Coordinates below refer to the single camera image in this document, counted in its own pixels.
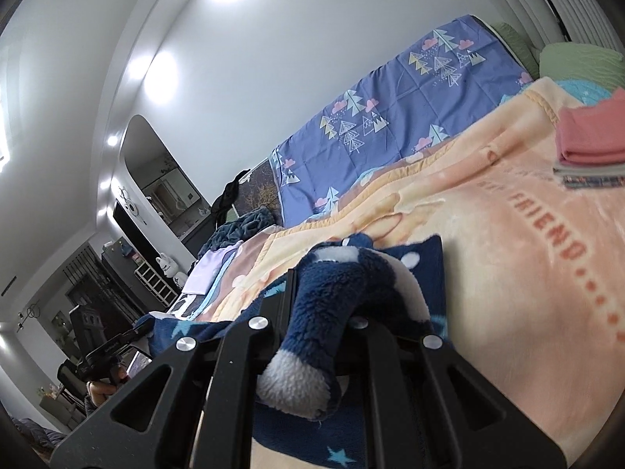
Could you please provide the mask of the person's left hand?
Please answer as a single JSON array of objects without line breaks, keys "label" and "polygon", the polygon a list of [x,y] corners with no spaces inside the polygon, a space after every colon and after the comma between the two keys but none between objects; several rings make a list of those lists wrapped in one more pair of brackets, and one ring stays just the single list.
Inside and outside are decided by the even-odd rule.
[{"label": "person's left hand", "polygon": [[96,408],[99,408],[109,397],[116,394],[127,381],[128,375],[123,367],[116,369],[116,379],[113,382],[88,381],[87,392],[89,399]]}]

